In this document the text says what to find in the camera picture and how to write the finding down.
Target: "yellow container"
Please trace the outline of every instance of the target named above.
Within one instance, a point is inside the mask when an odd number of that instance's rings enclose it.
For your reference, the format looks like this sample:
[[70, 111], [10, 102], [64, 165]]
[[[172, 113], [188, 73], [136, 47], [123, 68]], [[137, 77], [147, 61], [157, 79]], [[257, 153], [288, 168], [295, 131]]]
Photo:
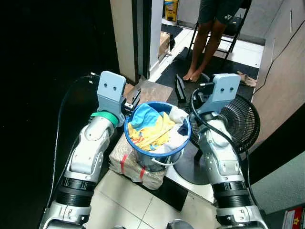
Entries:
[[178, 0], [164, 0], [165, 1], [165, 19], [168, 21], [176, 21]]

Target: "laundry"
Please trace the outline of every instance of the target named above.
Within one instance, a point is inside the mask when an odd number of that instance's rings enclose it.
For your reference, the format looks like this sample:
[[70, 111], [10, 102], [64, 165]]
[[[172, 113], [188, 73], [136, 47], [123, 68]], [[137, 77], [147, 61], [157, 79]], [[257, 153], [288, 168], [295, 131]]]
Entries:
[[179, 109], [177, 106], [173, 106], [169, 114], [169, 118], [175, 123], [183, 123], [183, 120], [188, 116], [188, 113]]
[[187, 135], [183, 136], [179, 133], [179, 130], [182, 128], [182, 126], [183, 124], [176, 124], [168, 132], [169, 135], [168, 142], [164, 143], [162, 146], [151, 152], [155, 154], [165, 154], [180, 147], [188, 139]]
[[160, 115], [147, 104], [142, 104], [134, 112], [128, 123], [130, 139], [141, 149], [155, 150], [169, 141], [168, 131], [175, 125], [166, 112]]

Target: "cardboard box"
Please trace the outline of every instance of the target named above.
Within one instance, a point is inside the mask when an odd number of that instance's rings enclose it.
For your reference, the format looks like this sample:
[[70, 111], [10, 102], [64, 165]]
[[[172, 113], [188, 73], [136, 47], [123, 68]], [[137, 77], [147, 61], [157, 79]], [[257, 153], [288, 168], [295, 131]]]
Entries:
[[170, 34], [161, 32], [160, 34], [160, 47], [159, 47], [159, 61], [161, 61], [167, 54], [170, 46]]

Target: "black cable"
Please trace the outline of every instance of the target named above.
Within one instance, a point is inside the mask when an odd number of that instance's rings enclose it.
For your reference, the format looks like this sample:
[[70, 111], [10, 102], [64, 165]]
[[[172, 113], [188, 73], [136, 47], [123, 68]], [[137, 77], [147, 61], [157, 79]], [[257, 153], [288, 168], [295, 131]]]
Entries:
[[60, 182], [61, 182], [61, 179], [62, 179], [63, 175], [65, 174], [65, 171], [66, 171], [66, 169], [67, 169], [67, 167], [68, 167], [68, 163], [69, 163], [69, 161], [70, 161], [70, 158], [71, 158], [71, 156], [72, 156], [72, 153], [73, 153], [73, 151], [74, 151], [75, 145], [76, 145], [76, 143], [78, 142], [78, 140], [79, 140], [79, 136], [77, 136], [77, 137], [75, 138], [74, 142], [73, 142], [73, 145], [72, 145], [72, 147], [71, 147], [71, 149], [70, 149], [70, 152], [69, 152], [69, 155], [68, 155], [66, 164], [65, 164], [65, 166], [63, 167], [63, 169], [62, 169], [62, 171], [61, 171], [61, 175], [60, 175], [60, 177], [58, 178], [58, 180], [57, 180], [57, 182], [56, 182], [54, 191], [53, 191], [53, 193], [51, 194], [51, 200], [53, 199], [53, 196], [54, 196], [54, 194], [55, 194], [55, 192], [56, 192], [56, 190], [57, 190], [57, 188], [58, 188], [58, 186], [59, 186], [59, 184], [60, 184]]
[[89, 75], [82, 76], [82, 77], [78, 78], [77, 80], [75, 80], [70, 85], [70, 87], [68, 88], [65, 96], [63, 97], [63, 99], [61, 101], [61, 106], [59, 108], [58, 117], [57, 117], [57, 130], [56, 130], [56, 139], [55, 139], [55, 147], [54, 147], [54, 161], [53, 161], [53, 171], [52, 171], [52, 178], [51, 178], [51, 191], [50, 191], [49, 199], [48, 199], [48, 202], [47, 202], [47, 208], [50, 207], [53, 192], [54, 192], [55, 168], [56, 168], [56, 160], [57, 160], [57, 150], [58, 150], [58, 140], [59, 140], [59, 134], [60, 134], [60, 126], [61, 126], [61, 115], [62, 115], [63, 108], [64, 108], [64, 106], [67, 102], [67, 99], [68, 99], [71, 91], [72, 91], [72, 88], [74, 87], [74, 85], [76, 83], [78, 83], [79, 81], [82, 81], [84, 79], [93, 80], [94, 78], [98, 78], [98, 75], [89, 74]]
[[196, 93], [198, 93], [199, 91], [199, 88], [197, 88], [195, 91], [193, 91], [192, 95], [191, 95], [191, 108], [192, 108], [192, 111], [194, 113], [194, 115], [196, 116], [196, 118], [202, 123], [204, 124], [207, 128], [209, 128], [210, 130], [213, 130], [214, 132], [216, 132], [217, 134], [219, 134], [220, 136], [222, 136], [223, 138], [225, 138], [232, 146], [232, 150], [234, 151], [235, 155], [237, 156], [237, 160], [239, 162], [239, 164], [241, 165], [241, 159], [240, 159], [240, 155], [237, 154], [237, 152], [243, 152], [245, 151], [246, 152], [246, 157], [247, 157], [247, 184], [248, 184], [248, 188], [249, 188], [249, 193], [250, 193], [250, 196], [253, 200], [253, 202], [257, 205], [257, 207], [259, 209], [261, 209], [255, 199], [255, 196], [253, 194], [253, 191], [252, 191], [252, 188], [251, 188], [251, 184], [250, 184], [250, 163], [249, 163], [249, 153], [248, 153], [248, 150], [244, 150], [244, 148], [241, 146], [239, 148], [239, 150], [236, 150], [236, 145], [235, 143], [226, 135], [224, 134], [223, 132], [221, 132], [220, 130], [218, 130], [217, 128], [215, 128], [214, 126], [208, 124], [202, 117], [199, 116], [198, 112], [196, 111], [195, 109], [195, 106], [194, 106], [194, 101], [193, 101], [193, 98], [195, 96]]
[[287, 45], [282, 49], [282, 51], [278, 54], [278, 56], [275, 57], [275, 58], [272, 60], [271, 65], [270, 65], [269, 68], [268, 68], [268, 71], [267, 71], [267, 74], [266, 74], [266, 77], [265, 77], [265, 80], [264, 80], [263, 85], [260, 86], [258, 89], [256, 89], [255, 92], [254, 92], [253, 94], [257, 93], [257, 92], [266, 84], [267, 77], [268, 77], [268, 75], [269, 75], [269, 72], [270, 72], [270, 70], [271, 70], [271, 67], [272, 67], [273, 63], [274, 63], [274, 62], [276, 61], [276, 59], [283, 53], [283, 51], [287, 48], [287, 46], [289, 45], [290, 41], [293, 39], [293, 37], [294, 37], [294, 36], [296, 35], [296, 33], [299, 31], [299, 29], [301, 28], [301, 26], [303, 25], [304, 22], [305, 22], [305, 20], [302, 21], [302, 23], [300, 24], [300, 26], [297, 28], [297, 30], [294, 32], [294, 34], [293, 34], [293, 35], [291, 36], [291, 38], [289, 39]]
[[194, 115], [196, 116], [196, 118], [202, 123], [204, 124], [206, 127], [208, 127], [210, 130], [213, 130], [214, 132], [216, 132], [217, 134], [219, 134], [220, 136], [222, 136], [224, 139], [226, 139], [232, 146], [232, 149], [234, 151], [234, 153], [236, 154], [237, 158], [240, 160], [240, 156], [239, 154], [237, 154], [237, 152], [240, 152], [240, 149], [237, 150], [235, 143], [227, 136], [225, 135], [223, 132], [221, 132], [220, 130], [218, 130], [217, 128], [215, 128], [214, 126], [208, 124], [203, 118], [201, 118], [199, 116], [199, 114], [197, 113], [195, 106], [194, 106], [194, 101], [193, 98], [195, 96], [195, 94], [199, 91], [199, 88], [197, 88], [195, 91], [193, 91], [192, 95], [191, 95], [191, 108], [192, 111], [194, 113]]

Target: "green ring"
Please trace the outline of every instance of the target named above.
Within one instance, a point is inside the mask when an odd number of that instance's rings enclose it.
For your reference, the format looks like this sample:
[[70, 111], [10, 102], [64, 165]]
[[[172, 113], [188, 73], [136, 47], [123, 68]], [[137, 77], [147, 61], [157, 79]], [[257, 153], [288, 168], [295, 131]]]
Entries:
[[119, 120], [117, 119], [117, 117], [107, 111], [98, 111], [91, 114], [91, 117], [95, 116], [100, 116], [108, 119], [110, 122], [112, 122], [114, 128], [116, 128], [116, 126], [119, 124]]

